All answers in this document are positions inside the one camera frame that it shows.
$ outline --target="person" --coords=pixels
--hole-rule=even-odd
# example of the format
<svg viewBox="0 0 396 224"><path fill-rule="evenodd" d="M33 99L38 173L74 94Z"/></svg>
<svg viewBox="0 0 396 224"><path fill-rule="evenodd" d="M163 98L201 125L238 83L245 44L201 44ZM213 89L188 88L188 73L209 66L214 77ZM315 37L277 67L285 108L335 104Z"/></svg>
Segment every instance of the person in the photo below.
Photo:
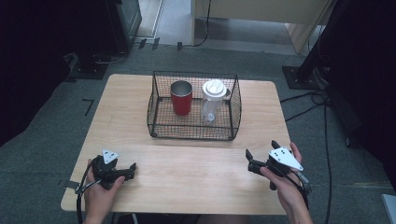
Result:
<svg viewBox="0 0 396 224"><path fill-rule="evenodd" d="M290 143L291 151L296 160L301 163L302 155L294 143ZM300 191L295 188L285 177L275 175L266 167L260 169L262 174L271 180L277 188L277 197L285 209L290 223L311 224L313 223L308 209L305 206L304 198ZM296 183L299 179L296 175L289 174ZM87 174L87 182L94 181L92 168ZM114 199L120 189L124 177L119 177L110 190L102 188L100 185L94 185L85 191L85 211L86 220L84 224L100 224L107 214L110 213ZM248 216L233 215L202 215L197 224L215 224L215 223L248 223Z"/></svg>

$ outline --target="table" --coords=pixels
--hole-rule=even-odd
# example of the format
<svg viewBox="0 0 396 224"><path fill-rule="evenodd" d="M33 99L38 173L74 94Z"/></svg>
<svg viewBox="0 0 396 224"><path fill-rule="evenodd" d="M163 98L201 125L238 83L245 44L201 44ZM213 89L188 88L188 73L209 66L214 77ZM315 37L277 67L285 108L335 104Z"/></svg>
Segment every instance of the table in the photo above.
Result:
<svg viewBox="0 0 396 224"><path fill-rule="evenodd" d="M326 24L336 0L213 0L210 17L286 23L291 42L301 53L319 24ZM191 0L191 43L195 19L206 18L209 0Z"/></svg>
<svg viewBox="0 0 396 224"><path fill-rule="evenodd" d="M188 141L149 136L151 80L151 76L110 76L71 180L79 182L87 160L107 148L120 154L118 169L137 163L134 179L124 182L114 212L285 214L269 181L249 172L245 158L248 148L256 160L266 160L273 139L289 145L275 84L239 80L242 118L233 141ZM76 198L67 189L62 209L75 211Z"/></svg>

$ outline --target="black mesh basket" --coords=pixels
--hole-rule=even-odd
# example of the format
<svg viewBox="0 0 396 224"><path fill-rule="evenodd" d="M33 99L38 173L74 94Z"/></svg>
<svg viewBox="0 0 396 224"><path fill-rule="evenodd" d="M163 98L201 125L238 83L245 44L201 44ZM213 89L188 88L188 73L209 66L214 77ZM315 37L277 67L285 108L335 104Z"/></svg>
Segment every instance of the black mesh basket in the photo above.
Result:
<svg viewBox="0 0 396 224"><path fill-rule="evenodd" d="M211 79L221 80L230 91L212 123L201 121L203 105L202 87ZM192 85L191 112L176 115L170 86L177 80ZM148 131L152 137L199 140L234 140L241 121L241 93L237 75L155 71L152 76L152 93L148 102Z"/></svg>

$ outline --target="hand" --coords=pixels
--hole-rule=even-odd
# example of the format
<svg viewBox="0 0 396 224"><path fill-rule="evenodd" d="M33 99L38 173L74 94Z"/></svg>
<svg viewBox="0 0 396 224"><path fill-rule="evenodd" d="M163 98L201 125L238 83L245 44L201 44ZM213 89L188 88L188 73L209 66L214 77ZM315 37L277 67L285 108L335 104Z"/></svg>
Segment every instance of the hand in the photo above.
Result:
<svg viewBox="0 0 396 224"><path fill-rule="evenodd" d="M294 143L290 143L290 147L296 160L301 163L303 158L297 146ZM288 214L290 223L312 223L303 196L287 178L275 175L266 167L260 168L260 172L276 185L277 197ZM300 183L299 178L295 174L290 173L288 176L294 182Z"/></svg>
<svg viewBox="0 0 396 224"><path fill-rule="evenodd" d="M117 192L119 191L125 176L120 176L113 184L110 190L104 189L101 185L95 184L84 193L85 199L85 212L87 213L85 224L97 224L102 223L107 214L113 207L114 199ZM92 167L87 173L86 182L91 183L95 181L93 177Z"/></svg>

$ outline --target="water bottle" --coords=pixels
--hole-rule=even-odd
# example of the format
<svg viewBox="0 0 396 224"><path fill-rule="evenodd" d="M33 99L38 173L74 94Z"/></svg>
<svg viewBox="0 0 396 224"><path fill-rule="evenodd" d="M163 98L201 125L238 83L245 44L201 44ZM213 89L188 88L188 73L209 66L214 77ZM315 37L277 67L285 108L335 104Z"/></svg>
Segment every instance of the water bottle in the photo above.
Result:
<svg viewBox="0 0 396 224"><path fill-rule="evenodd" d="M207 81L203 89L203 106L201 119L204 123L212 123L216 120L217 111L221 107L222 99L227 94L227 88L219 79Z"/></svg>

